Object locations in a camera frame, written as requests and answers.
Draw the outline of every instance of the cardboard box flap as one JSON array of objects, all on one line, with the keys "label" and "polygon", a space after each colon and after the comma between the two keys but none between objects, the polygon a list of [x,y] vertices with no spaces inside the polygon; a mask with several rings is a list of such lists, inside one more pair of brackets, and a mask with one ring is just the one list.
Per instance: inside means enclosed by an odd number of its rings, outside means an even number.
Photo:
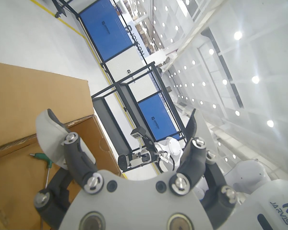
[{"label": "cardboard box flap", "polygon": [[87,81],[0,63],[0,146],[35,134],[48,108],[62,123],[94,114]]}]

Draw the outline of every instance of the jarvis logo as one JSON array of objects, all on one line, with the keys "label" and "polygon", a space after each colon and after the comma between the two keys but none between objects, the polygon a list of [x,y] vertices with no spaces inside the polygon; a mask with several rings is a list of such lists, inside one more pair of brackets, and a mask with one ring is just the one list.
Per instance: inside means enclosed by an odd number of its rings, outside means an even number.
[{"label": "jarvis logo", "polygon": [[[279,216],[281,219],[284,221],[286,225],[288,225],[288,216],[283,212],[281,207],[277,203],[272,203],[270,204],[273,206],[273,208],[278,212]],[[282,205],[283,208],[286,208],[286,213],[288,214],[288,203]]]},{"label": "jarvis logo", "polygon": [[160,129],[160,127],[158,126],[158,123],[157,123],[157,121],[155,120],[155,117],[154,117],[154,116],[151,117],[151,120],[155,123],[155,126],[157,127],[157,129]]}]

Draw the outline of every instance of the silver screw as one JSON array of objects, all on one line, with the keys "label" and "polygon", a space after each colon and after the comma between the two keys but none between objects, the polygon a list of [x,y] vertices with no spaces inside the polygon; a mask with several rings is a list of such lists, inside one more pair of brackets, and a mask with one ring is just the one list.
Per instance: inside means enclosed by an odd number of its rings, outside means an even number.
[{"label": "silver screw", "polygon": [[88,180],[87,180],[87,185],[90,187],[90,188],[95,188],[98,184],[98,178],[97,177],[90,177]]},{"label": "silver screw", "polygon": [[221,192],[227,196],[231,204],[235,204],[237,202],[237,195],[232,187],[225,185],[222,187]]},{"label": "silver screw", "polygon": [[205,147],[205,141],[201,137],[194,138],[192,140],[192,143],[195,147],[200,148],[200,149]]},{"label": "silver screw", "polygon": [[84,190],[89,194],[98,193],[103,187],[103,177],[100,173],[95,172],[87,180],[87,183],[84,185]]},{"label": "silver screw", "polygon": [[186,195],[190,191],[190,183],[182,173],[176,173],[175,183],[172,183],[171,187],[178,195]]},{"label": "silver screw", "polygon": [[206,153],[206,163],[212,165],[216,162],[216,155],[213,154],[210,150],[207,150],[207,153]]},{"label": "silver screw", "polygon": [[73,133],[69,133],[67,136],[66,136],[66,140],[68,141],[71,141],[75,138],[75,135]]},{"label": "silver screw", "polygon": [[184,190],[187,187],[187,182],[183,178],[178,177],[175,181],[175,185],[179,190]]},{"label": "silver screw", "polygon": [[38,192],[38,193],[35,195],[35,198],[34,198],[34,205],[35,205],[35,207],[36,207],[36,208],[41,208],[41,207],[43,207],[45,204],[48,203],[49,198],[50,198],[50,193],[49,193],[49,192],[47,192],[46,194],[43,194],[43,193]]},{"label": "silver screw", "polygon": [[35,201],[38,204],[43,204],[46,200],[47,196],[43,193],[37,193],[36,197],[35,197]]}]

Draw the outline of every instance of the sign board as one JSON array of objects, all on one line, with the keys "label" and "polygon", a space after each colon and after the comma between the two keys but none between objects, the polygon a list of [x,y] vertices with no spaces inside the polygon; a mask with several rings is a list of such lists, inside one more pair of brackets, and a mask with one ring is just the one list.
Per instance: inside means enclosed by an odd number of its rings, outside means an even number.
[{"label": "sign board", "polygon": [[148,53],[146,46],[144,45],[144,42],[143,42],[138,30],[136,29],[133,21],[130,21],[129,23],[127,23],[125,30],[129,36],[130,40],[132,41],[132,43],[135,42],[135,45],[136,45],[137,50],[138,50],[138,54],[141,57],[141,59],[143,59],[143,57],[144,58],[148,57],[149,53]]},{"label": "sign board", "polygon": [[[140,102],[139,106],[156,140],[177,132],[164,107],[161,94],[154,95]],[[179,139],[179,135],[174,135],[173,138]]]}]

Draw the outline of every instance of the ceiling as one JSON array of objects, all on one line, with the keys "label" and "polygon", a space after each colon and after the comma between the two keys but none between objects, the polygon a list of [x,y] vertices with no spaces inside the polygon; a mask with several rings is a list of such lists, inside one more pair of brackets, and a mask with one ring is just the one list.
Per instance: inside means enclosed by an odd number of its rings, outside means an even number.
[{"label": "ceiling", "polygon": [[288,173],[288,0],[187,3],[136,0],[157,48],[182,42],[165,84],[178,103]]}]

